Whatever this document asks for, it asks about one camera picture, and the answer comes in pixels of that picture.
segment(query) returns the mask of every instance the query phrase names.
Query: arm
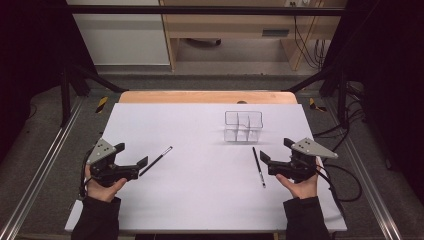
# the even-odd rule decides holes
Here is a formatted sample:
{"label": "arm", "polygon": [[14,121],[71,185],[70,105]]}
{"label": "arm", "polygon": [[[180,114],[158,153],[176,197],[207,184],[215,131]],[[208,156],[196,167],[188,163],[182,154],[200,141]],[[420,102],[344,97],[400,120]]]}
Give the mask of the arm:
{"label": "arm", "polygon": [[[89,167],[85,175],[90,176]],[[115,194],[124,186],[126,179],[120,179],[111,187],[105,188],[95,180],[87,184],[87,197],[83,200],[80,219],[72,231],[71,239],[117,239],[119,234],[119,208],[121,199]]]}
{"label": "arm", "polygon": [[330,234],[324,224],[317,197],[318,174],[300,183],[293,183],[281,174],[276,177],[293,196],[293,199],[284,202],[287,216],[286,239],[329,240]]}

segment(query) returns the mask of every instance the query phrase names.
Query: white tabletop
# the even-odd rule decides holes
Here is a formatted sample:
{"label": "white tabletop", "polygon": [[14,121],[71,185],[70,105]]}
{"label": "white tabletop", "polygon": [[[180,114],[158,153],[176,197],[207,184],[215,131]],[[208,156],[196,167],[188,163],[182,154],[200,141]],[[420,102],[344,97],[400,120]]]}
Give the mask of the white tabletop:
{"label": "white tabletop", "polygon": [[[263,130],[256,143],[224,141],[226,111],[260,111]],[[103,138],[125,143],[117,165],[134,165],[145,156],[152,163],[173,149],[138,180],[128,182],[122,199],[120,229],[136,233],[278,232],[287,225],[283,202],[291,194],[267,174],[260,162],[262,187],[252,147],[272,160],[289,161],[284,138],[312,138],[298,104],[129,104],[115,105]],[[318,181],[325,223],[346,230],[328,190]],[[65,230],[72,231],[82,204],[76,201]]]}

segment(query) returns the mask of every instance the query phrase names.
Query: black pen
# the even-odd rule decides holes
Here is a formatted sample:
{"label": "black pen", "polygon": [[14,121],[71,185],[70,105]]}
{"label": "black pen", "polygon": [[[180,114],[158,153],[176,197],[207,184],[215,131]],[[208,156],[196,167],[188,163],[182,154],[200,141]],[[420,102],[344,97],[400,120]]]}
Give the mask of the black pen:
{"label": "black pen", "polygon": [[150,164],[146,169],[144,169],[143,172],[140,173],[140,175],[138,175],[139,177],[143,174],[145,174],[147,172],[147,170],[149,170],[151,167],[153,167],[153,165],[155,165],[155,163],[157,163],[163,156],[165,156],[165,154],[167,154],[169,151],[172,150],[172,146],[169,147],[168,149],[166,149],[165,152],[163,152],[158,158],[156,158],[155,161],[152,162],[152,164]]}
{"label": "black pen", "polygon": [[265,181],[264,181],[264,176],[262,176],[262,170],[261,170],[261,166],[259,165],[258,156],[256,155],[255,147],[252,147],[252,149],[253,149],[253,154],[255,155],[256,166],[258,166],[259,175],[261,176],[262,186],[264,188],[266,188]]}

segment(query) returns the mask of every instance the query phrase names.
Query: pen holder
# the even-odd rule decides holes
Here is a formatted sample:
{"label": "pen holder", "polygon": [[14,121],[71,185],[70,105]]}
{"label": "pen holder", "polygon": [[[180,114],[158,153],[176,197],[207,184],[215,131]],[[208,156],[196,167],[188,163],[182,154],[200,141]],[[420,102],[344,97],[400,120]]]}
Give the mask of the pen holder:
{"label": "pen holder", "polygon": [[225,112],[224,140],[226,142],[257,142],[262,128],[262,112]]}

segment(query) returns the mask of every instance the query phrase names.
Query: gray floor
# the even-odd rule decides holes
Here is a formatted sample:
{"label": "gray floor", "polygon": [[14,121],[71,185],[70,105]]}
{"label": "gray floor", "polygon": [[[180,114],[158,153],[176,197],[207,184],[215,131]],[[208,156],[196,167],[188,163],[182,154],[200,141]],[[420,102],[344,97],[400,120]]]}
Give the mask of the gray floor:
{"label": "gray floor", "polygon": [[[106,69],[102,74],[111,82],[130,89],[281,90],[316,72],[306,63],[299,71],[291,71],[278,40],[225,39],[220,46],[183,41],[174,72],[160,67],[152,69],[138,69],[124,75],[122,69]],[[46,153],[60,131],[58,88],[33,98],[33,111],[37,111],[27,120],[7,158],[1,163],[2,228],[17,207],[22,205],[19,201],[28,192],[35,195],[34,201],[23,208],[27,210],[23,212],[26,217],[17,223],[19,231],[16,239],[69,239],[69,233],[64,232],[63,228],[70,213],[69,206],[77,197],[81,160],[87,148],[101,136],[113,103],[119,99],[119,94],[112,93],[97,83],[90,81],[89,84],[92,87],[89,97],[72,98],[73,103],[81,104],[79,115],[69,135],[65,136],[64,144],[58,146],[60,151],[52,158],[54,162],[45,169],[40,189],[28,189],[28,186],[33,186],[33,177],[40,175],[37,169],[44,166]],[[299,103],[304,106],[313,133],[336,125],[336,96],[320,98],[316,91],[319,85],[320,83],[316,83],[308,86],[296,94]],[[103,96],[108,96],[109,100],[102,113],[95,113]],[[325,106],[328,111],[311,109],[310,98],[318,106]],[[349,97],[348,101],[352,102],[354,99]],[[359,108],[359,104],[353,104],[351,112]],[[365,173],[372,180],[371,190],[364,189],[364,194],[358,201],[343,203],[348,231],[337,233],[336,239],[424,239],[423,206],[402,173],[386,169],[379,140],[371,124],[363,120],[363,116],[360,116],[351,124],[349,137],[336,151],[340,159],[328,160],[328,163],[342,166],[360,177],[363,172],[357,172],[356,164],[359,162],[364,165]],[[316,138],[316,141],[332,149],[341,139],[340,136],[334,136],[338,133],[336,131],[329,134],[333,136],[329,138]],[[339,198],[355,196],[358,189],[348,175],[336,169],[328,170]],[[383,210],[387,212],[381,213],[381,206],[376,206],[375,201],[378,202],[379,198],[382,200]],[[381,220],[387,216],[395,224],[400,238],[385,236],[388,231],[384,230],[384,224],[388,222],[381,223]]]}

